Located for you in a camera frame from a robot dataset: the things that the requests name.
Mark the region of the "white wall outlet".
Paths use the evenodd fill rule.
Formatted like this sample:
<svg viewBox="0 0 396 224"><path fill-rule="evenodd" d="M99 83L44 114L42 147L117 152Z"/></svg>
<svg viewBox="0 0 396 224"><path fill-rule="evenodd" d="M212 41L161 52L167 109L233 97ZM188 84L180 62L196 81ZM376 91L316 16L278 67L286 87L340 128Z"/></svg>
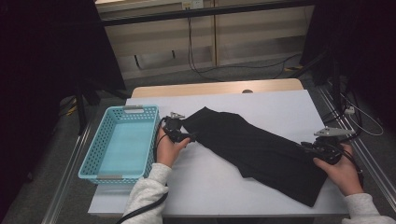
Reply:
<svg viewBox="0 0 396 224"><path fill-rule="evenodd" d="M184 10L187 9L200 9L204 7L203 0L183 0L181 6Z"/></svg>

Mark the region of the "light blue plastic basket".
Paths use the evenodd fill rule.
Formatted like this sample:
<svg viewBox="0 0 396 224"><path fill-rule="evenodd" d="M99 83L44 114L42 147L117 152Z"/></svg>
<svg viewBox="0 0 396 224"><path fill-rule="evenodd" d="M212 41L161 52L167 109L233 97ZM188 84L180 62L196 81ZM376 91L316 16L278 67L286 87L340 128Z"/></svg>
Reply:
<svg viewBox="0 0 396 224"><path fill-rule="evenodd" d="M102 117L78 171L93 184L135 184L154 163L160 121L156 105L111 106Z"/></svg>

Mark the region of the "black tripod stand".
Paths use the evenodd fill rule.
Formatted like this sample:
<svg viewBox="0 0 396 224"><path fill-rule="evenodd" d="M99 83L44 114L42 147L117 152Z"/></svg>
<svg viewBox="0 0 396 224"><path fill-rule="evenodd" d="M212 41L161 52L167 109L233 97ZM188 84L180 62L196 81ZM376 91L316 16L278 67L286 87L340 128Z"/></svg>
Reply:
<svg viewBox="0 0 396 224"><path fill-rule="evenodd" d="M95 81L91 78L83 78L78 80L75 85L75 97L78 110L79 135L83 134L83 131L88 125L84 101L87 101L89 105L99 105L101 102L101 98L97 91L105 91L122 100L126 100L129 98L129 95L127 95L126 93L112 89L108 85L105 85L99 81Z"/></svg>

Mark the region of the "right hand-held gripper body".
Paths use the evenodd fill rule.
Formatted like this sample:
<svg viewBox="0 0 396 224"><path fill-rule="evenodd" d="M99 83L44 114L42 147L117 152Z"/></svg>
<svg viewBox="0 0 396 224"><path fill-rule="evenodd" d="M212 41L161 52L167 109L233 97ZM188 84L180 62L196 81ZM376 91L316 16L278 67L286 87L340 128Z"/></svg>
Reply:
<svg viewBox="0 0 396 224"><path fill-rule="evenodd" d="M353 157L346 152L338 141L338 136L353 134L354 131L334 127L325 127L314 133L316 140L311 143L314 152L306 152L313 158L319 158L327 163L334 165L346 156L352 163Z"/></svg>

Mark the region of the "person's left hand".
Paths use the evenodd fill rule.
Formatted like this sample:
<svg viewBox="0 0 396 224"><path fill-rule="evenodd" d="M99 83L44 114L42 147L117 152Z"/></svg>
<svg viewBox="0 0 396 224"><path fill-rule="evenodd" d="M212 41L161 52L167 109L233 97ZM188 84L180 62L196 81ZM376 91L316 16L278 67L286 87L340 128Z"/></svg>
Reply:
<svg viewBox="0 0 396 224"><path fill-rule="evenodd" d="M157 136L156 162L172 167L179 152L190 142L189 138L173 143L165 131L160 128Z"/></svg>

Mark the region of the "metal floor rail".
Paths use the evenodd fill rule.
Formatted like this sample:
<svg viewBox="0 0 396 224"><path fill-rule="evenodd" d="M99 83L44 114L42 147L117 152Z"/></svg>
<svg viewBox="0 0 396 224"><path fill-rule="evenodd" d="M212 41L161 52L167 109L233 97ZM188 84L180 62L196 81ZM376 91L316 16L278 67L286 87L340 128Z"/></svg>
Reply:
<svg viewBox="0 0 396 224"><path fill-rule="evenodd" d="M323 87L318 88L318 92L326 106L330 109L331 114L334 115L337 124L344 129L351 129L352 124L349 119L339 113L335 109L335 105L332 103L332 96L330 92ZM374 182L378 185L382 191L384 197L388 200L390 206L396 211L396 188L392 181L381 169L375 158L371 154L369 148L363 143L359 136L355 136L351 139L350 144L354 147L356 154L360 158L360 161L365 166L365 173L368 173Z"/></svg>
<svg viewBox="0 0 396 224"><path fill-rule="evenodd" d="M55 193L49 203L49 207L44 215L41 224L56 224L62 211L64 201L70 189L74 172L77 170L77 163L81 152L91 133L92 125L89 123L78 135L77 142L74 145L70 159L68 160L62 178L55 190Z"/></svg>

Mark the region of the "narrow black curtain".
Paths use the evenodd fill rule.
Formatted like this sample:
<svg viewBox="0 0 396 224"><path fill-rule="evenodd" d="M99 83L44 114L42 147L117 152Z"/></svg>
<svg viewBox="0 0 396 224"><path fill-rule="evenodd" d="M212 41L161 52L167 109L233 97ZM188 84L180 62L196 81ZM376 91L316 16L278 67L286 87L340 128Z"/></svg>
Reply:
<svg viewBox="0 0 396 224"><path fill-rule="evenodd" d="M324 51L396 131L396 0L316 0L300 64Z"/></svg>

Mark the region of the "black shorts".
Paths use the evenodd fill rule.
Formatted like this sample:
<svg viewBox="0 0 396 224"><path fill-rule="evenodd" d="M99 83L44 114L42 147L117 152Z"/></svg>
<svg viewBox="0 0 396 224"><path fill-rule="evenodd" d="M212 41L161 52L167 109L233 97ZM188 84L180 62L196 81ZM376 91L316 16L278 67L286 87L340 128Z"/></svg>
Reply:
<svg viewBox="0 0 396 224"><path fill-rule="evenodd" d="M267 132L238 114L207 107L182 121L196 141L253 178L293 200L314 206L327 175L298 144Z"/></svg>

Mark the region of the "black horizontal bar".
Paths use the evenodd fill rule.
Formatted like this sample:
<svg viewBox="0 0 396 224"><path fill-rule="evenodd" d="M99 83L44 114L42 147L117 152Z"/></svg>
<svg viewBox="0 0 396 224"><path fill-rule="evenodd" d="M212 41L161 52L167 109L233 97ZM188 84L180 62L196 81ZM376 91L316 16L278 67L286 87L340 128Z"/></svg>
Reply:
<svg viewBox="0 0 396 224"><path fill-rule="evenodd" d="M152 21L169 21L177 19L187 19L214 15L225 15L233 13L283 9L291 7L307 7L314 6L318 0L275 0L272 2L246 4L227 7L208 7L201 9L188 9L171 12L154 13L141 16L124 16L110 19L101 19L104 26L116 26L124 24L134 24Z"/></svg>

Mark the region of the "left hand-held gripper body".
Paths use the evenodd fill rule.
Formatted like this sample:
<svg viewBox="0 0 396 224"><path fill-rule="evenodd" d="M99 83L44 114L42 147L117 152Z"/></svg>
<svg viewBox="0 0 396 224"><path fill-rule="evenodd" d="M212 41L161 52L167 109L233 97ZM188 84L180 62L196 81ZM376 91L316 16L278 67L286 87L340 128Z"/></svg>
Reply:
<svg viewBox="0 0 396 224"><path fill-rule="evenodd" d="M165 124L163 126L164 132L169 136L172 142L181 142L186 138L186 134L181 132L182 115L171 112L169 116L164 118Z"/></svg>

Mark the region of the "wooden table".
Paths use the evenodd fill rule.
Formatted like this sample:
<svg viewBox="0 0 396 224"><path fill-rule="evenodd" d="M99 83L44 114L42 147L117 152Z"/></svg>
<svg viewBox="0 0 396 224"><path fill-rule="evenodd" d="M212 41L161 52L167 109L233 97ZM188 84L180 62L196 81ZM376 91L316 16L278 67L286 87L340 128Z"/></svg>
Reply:
<svg viewBox="0 0 396 224"><path fill-rule="evenodd" d="M179 84L135 88L133 98L169 97L205 94L242 93L243 90L255 92L300 91L303 84L297 78L227 81L213 83Z"/></svg>

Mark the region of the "person's right hand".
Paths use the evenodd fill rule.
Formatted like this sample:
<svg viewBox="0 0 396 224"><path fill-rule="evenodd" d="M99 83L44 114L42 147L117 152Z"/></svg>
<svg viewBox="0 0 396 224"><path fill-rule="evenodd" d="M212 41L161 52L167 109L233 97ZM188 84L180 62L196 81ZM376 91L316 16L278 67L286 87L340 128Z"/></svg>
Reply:
<svg viewBox="0 0 396 224"><path fill-rule="evenodd" d="M343 156L340 161L334 165L318 158L314 158L313 162L328 175L330 180L340 189L344 196L364 192L355 165L346 156Z"/></svg>

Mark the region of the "large black curtain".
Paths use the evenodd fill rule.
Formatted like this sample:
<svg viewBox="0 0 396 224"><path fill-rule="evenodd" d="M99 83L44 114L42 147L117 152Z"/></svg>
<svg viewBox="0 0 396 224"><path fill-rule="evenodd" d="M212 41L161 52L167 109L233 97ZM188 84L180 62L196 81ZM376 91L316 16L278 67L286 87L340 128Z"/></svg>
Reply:
<svg viewBox="0 0 396 224"><path fill-rule="evenodd" d="M95 0L0 0L0 220L42 156L61 100L124 87Z"/></svg>

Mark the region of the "white table cover sheet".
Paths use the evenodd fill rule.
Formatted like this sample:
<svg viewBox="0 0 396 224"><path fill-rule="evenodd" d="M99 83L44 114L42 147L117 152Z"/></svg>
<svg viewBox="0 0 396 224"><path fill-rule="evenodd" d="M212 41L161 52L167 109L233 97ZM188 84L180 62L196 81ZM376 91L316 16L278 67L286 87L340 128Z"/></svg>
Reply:
<svg viewBox="0 0 396 224"><path fill-rule="evenodd" d="M156 105L162 117L189 116L203 107L236 113L250 124L294 142L312 142L324 124L306 90L131 98ZM294 201L254 179L198 143L184 148L168 181L164 217L324 217L347 212L344 196L327 180L314 206Z"/></svg>

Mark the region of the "black upright stand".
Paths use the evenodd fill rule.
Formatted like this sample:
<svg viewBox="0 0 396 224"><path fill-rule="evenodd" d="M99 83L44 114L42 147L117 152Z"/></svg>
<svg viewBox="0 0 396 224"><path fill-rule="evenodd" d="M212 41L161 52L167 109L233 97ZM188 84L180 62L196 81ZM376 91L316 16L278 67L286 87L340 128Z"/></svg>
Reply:
<svg viewBox="0 0 396 224"><path fill-rule="evenodd" d="M316 67L320 67L323 64L330 66L330 76L332 79L332 102L337 112L343 112L342 99L341 99L341 87L340 87L340 67L339 62L334 58L331 51L328 49L322 51L312 61L304 65L301 69L291 75L291 78L298 78L308 71L313 71Z"/></svg>

